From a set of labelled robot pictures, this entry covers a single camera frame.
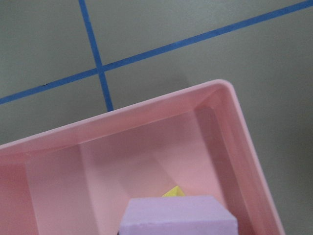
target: yellow triangle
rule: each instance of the yellow triangle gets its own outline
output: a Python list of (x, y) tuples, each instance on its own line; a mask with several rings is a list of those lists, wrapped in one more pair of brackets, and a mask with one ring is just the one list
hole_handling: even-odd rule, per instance
[(169, 190), (162, 197), (176, 197), (176, 196), (185, 196), (184, 192), (181, 190), (179, 186), (175, 186), (171, 190)]

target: lavender sponge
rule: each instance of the lavender sponge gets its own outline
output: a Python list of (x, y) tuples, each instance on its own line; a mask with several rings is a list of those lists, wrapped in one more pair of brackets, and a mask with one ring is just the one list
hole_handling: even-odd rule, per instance
[(129, 201), (120, 235), (238, 235), (237, 219), (212, 196)]

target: blue tape line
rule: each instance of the blue tape line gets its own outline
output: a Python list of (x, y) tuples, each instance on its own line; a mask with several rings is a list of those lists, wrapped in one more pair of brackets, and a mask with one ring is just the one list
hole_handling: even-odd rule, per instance
[(32, 95), (32, 94), (36, 94), (39, 92), (50, 90), (52, 88), (56, 88), (56, 87), (65, 85), (65, 84), (70, 83), (70, 82), (78, 81), (78, 80), (81, 80), (83, 78), (93, 76), (97, 73), (98, 73), (97, 69), (92, 69), (92, 70), (81, 72), (79, 74), (75, 74), (75, 75), (72, 75), (72, 76), (69, 76), (66, 78), (62, 78), (60, 80), (50, 82), (50, 83), (43, 85), (43, 86), (34, 87), (34, 88), (28, 89), (26, 91), (22, 91), (22, 92), (18, 92), (18, 93), (12, 94), (12, 95), (8, 95), (6, 97), (0, 98), (0, 105), (7, 103), (7, 102), (10, 102), (10, 101), (13, 101), (13, 100), (16, 100), (16, 99), (20, 99), (20, 98)]
[(138, 55), (128, 57), (126, 59), (122, 59), (122, 60), (107, 64), (107, 65), (103, 65), (102, 68), (103, 68), (103, 71), (113, 70), (113, 69), (116, 69), (116, 68), (119, 68), (119, 67), (122, 67), (128, 64), (140, 61), (140, 60), (144, 60), (144, 59), (156, 56), (156, 55), (166, 53), (168, 51), (172, 51), (181, 47), (188, 46), (190, 44), (194, 44), (203, 40), (207, 40), (209, 38), (214, 38), (222, 34), (226, 34), (226, 33), (241, 29), (241, 28), (245, 28), (253, 24), (268, 21), (276, 17), (280, 17), (280, 16), (283, 16), (283, 15), (286, 15), (295, 11), (299, 11), (299, 10), (308, 8), (310, 6), (313, 6), (313, 0), (303, 1), (295, 5), (287, 6), (279, 10), (271, 11), (260, 16), (252, 17), (244, 21), (233, 23), (233, 24), (230, 24), (230, 25), (218, 28), (218, 29), (214, 29), (212, 31), (209, 31), (203, 34), (199, 34), (191, 38), (187, 38), (187, 39), (175, 42), (175, 43), (168, 44), (166, 46), (162, 46), (162, 47), (159, 47), (159, 48), (156, 48), (156, 49), (153, 49), (153, 50), (150, 50), (150, 51), (138, 54)]
[(98, 50), (96, 38), (95, 38), (93, 30), (92, 30), (92, 26), (91, 26), (91, 22), (89, 19), (89, 14), (87, 11), (87, 6), (85, 3), (85, 0), (79, 0), (79, 5), (80, 5), (80, 9), (81, 9), (81, 12), (83, 15), (86, 31), (88, 34), (91, 50), (92, 50), (93, 57), (94, 57), (94, 61), (95, 61), (96, 66), (97, 66), (103, 96), (105, 98), (107, 110), (109, 112), (109, 111), (114, 110), (114, 108), (113, 108), (113, 104), (112, 104), (112, 100), (111, 100), (111, 96), (110, 96), (110, 91), (109, 91), (107, 79), (106, 79), (106, 76), (104, 74), (104, 71), (102, 70), (101, 57), (100, 57), (100, 53)]
[[(103, 65), (102, 66), (102, 73), (105, 72), (105, 71), (113, 70), (113, 69), (119, 68), (121, 66), (128, 65), (128, 64), (131, 64), (131, 63), (134, 63), (134, 62), (137, 62), (137, 61), (149, 58), (149, 57), (153, 57), (153, 56), (156, 56), (156, 55), (159, 55), (159, 54), (162, 54), (162, 53), (165, 53), (165, 52), (168, 52), (168, 51), (180, 48), (180, 47), (184, 47), (184, 46), (187, 46), (187, 45), (190, 45), (190, 44), (193, 44), (193, 43), (197, 43), (197, 42), (209, 39), (209, 38), (213, 38), (213, 37), (225, 34), (225, 33), (229, 33), (231, 31), (235, 31), (237, 29), (241, 29), (241, 28), (253, 25), (253, 24), (257, 24), (257, 23), (260, 23), (260, 22), (263, 22), (263, 21), (267, 21), (267, 20), (270, 20), (270, 19), (273, 19), (273, 18), (276, 18), (276, 17), (280, 17), (280, 16), (283, 16), (283, 15), (286, 15), (286, 14), (289, 14), (289, 13), (292, 13), (292, 12), (295, 12), (295, 11), (298, 11), (298, 10), (302, 10), (302, 9), (305, 9), (305, 8), (308, 8), (308, 7), (311, 7), (311, 6), (313, 6), (313, 0), (307, 0), (307, 1), (303, 1), (303, 2), (300, 2), (298, 4), (291, 5), (291, 6), (279, 9), (279, 10), (275, 10), (275, 11), (272, 11), (272, 12), (269, 12), (269, 13), (257, 16), (257, 17), (250, 18), (250, 19), (238, 22), (238, 23), (230, 24), (228, 26), (209, 31), (207, 33), (203, 33), (203, 34), (200, 34), (198, 36), (187, 38), (187, 39), (184, 39), (182, 41), (178, 41), (176, 43), (172, 43), (172, 44), (169, 44), (169, 45), (166, 45), (166, 46), (163, 46), (163, 47), (159, 47), (159, 48), (156, 48), (156, 49), (153, 49), (153, 50), (150, 50), (150, 51), (147, 51), (147, 52), (135, 55), (135, 56), (131, 56), (129, 58), (126, 58), (126, 59), (123, 59), (123, 60), (119, 60), (119, 61), (107, 64), (107, 65)], [(99, 56), (99, 60), (95, 59), (96, 64), (99, 61), (100, 61), (100, 64), (101, 64), (101, 59), (100, 59), (99, 52), (98, 52), (98, 56)], [(92, 69), (92, 70), (88, 70), (88, 71), (85, 71), (85, 72), (81, 72), (79, 74), (76, 74), (76, 75), (73, 75), (73, 76), (70, 76), (70, 77), (66, 77), (66, 78), (63, 78), (63, 79), (60, 79), (60, 80), (48, 83), (47, 85), (44, 85), (44, 86), (38, 86), (38, 87), (29, 89), (29, 90), (26, 90), (26, 91), (23, 91), (23, 92), (19, 92), (19, 93), (16, 93), (16, 94), (12, 94), (12, 95), (0, 98), (0, 105), (4, 104), (4, 103), (7, 103), (7, 102), (10, 102), (10, 101), (13, 101), (13, 100), (16, 100), (16, 99), (20, 99), (20, 98), (32, 95), (32, 94), (43, 92), (43, 91), (46, 91), (46, 90), (49, 90), (49, 89), (52, 89), (52, 88), (55, 88), (55, 87), (58, 87), (58, 86), (61, 86), (61, 85), (65, 85), (67, 83), (74, 82), (74, 81), (77, 81), (77, 80), (80, 80), (80, 79), (83, 79), (83, 78), (95, 75), (97, 73), (100, 76), (101, 72), (98, 72), (99, 71), (98, 65), (99, 65), (99, 63), (97, 64), (97, 68), (96, 69)], [(103, 89), (104, 93), (107, 94), (105, 92), (105, 90), (106, 90), (105, 86), (107, 87), (108, 91), (109, 91), (109, 88), (107, 86), (105, 77), (104, 77), (104, 79), (100, 79), (100, 81), (101, 80), (105, 81), (104, 84), (101, 83), (101, 86), (102, 86), (102, 89)]]

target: gray floor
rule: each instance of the gray floor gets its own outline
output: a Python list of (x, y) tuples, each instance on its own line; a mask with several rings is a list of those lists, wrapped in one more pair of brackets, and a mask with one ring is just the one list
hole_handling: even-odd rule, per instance
[[(107, 64), (298, 0), (88, 0)], [(78, 1), (0, 2), (0, 98), (95, 68)], [(233, 83), (289, 235), (313, 234), (313, 8), (106, 73), (114, 107)], [(106, 112), (97, 76), (0, 105), (0, 144)]]

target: pink plastic bin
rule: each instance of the pink plastic bin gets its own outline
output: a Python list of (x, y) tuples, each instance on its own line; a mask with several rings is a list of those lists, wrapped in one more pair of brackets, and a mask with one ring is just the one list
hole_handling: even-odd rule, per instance
[(203, 83), (0, 146), (1, 235), (116, 235), (128, 200), (211, 194), (284, 235), (231, 84)]

